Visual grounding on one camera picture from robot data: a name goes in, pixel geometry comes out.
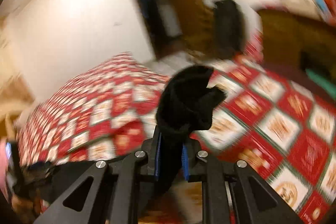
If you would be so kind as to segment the black pants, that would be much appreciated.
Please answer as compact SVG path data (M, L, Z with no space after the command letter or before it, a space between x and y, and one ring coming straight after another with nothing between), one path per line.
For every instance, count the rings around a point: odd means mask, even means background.
M227 97L220 88L208 86L213 72L212 67L193 65L178 72L166 85L155 115L154 135L141 146L148 154L148 170L154 177L141 182L140 202L167 192L179 172L189 178L190 134L210 129L213 110Z

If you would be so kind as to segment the brown wooden door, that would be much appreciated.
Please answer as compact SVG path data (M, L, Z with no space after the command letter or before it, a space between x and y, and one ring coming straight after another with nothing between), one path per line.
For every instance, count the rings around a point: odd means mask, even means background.
M191 39L213 38L213 10L203 0L172 0L182 33Z

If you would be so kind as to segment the black folded bag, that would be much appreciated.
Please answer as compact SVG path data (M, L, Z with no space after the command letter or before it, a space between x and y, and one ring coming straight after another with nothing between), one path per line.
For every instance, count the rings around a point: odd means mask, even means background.
M214 37L221 55L232 56L242 50L245 39L244 16L234 0L214 2Z

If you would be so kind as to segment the pink pillow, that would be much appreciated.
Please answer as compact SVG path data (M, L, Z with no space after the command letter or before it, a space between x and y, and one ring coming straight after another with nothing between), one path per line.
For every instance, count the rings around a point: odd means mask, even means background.
M5 199L8 200L7 184L6 184L6 173L8 170L8 158L6 155L6 139L1 139L0 146L0 187L1 192Z

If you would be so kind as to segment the red plaid bag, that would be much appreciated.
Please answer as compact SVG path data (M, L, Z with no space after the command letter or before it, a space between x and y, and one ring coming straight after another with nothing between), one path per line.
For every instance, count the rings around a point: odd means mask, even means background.
M244 54L252 58L257 63L263 62L263 33L256 30L246 42Z

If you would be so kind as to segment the red patchwork bedspread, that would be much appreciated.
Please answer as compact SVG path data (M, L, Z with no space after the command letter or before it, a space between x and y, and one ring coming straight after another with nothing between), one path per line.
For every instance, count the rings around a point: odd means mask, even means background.
M321 223L335 200L335 106L250 60L213 67L209 85L228 97L193 138L222 160L245 160L305 223ZM21 164L133 151L153 136L167 80L128 52L70 79L18 133Z

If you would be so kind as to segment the wooden dresser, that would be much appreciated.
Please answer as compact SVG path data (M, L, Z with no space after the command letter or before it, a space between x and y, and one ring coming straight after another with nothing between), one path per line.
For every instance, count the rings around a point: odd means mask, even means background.
M262 23L264 64L315 69L335 82L335 27L275 8L256 10Z

